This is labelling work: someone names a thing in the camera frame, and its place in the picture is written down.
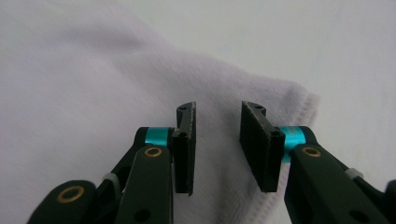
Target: screw hole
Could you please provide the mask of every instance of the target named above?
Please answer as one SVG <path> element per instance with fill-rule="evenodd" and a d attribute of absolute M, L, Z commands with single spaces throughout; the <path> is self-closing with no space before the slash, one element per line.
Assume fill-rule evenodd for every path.
<path fill-rule="evenodd" d="M 148 221 L 151 217 L 151 213 L 147 209 L 141 209 L 134 214 L 134 220 L 137 222 Z"/>
<path fill-rule="evenodd" d="M 304 147 L 303 153 L 305 153 L 306 155 L 311 156 L 311 157 L 320 157 L 321 156 L 321 152 L 319 150 L 317 150 L 316 148 L 312 148 L 312 147 Z"/>
<path fill-rule="evenodd" d="M 368 218 L 363 212 L 361 211 L 356 211 L 352 210 L 349 212 L 349 214 L 355 218 L 355 220 L 361 222 L 361 223 L 368 223 L 370 222 L 370 218 Z"/>

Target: white fabric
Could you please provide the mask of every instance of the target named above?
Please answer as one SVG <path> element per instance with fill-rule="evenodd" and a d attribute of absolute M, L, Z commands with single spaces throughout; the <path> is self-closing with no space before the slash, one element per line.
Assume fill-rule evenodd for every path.
<path fill-rule="evenodd" d="M 175 49 L 121 7 L 53 23 L 0 55 L 0 223 L 26 222 L 54 187 L 100 184 L 141 126 L 176 126 L 197 102 L 194 194 L 175 194 L 175 223 L 264 221 L 281 201 L 262 194 L 238 143 L 240 107 L 267 107 L 274 125 L 309 125 L 317 97 Z"/>

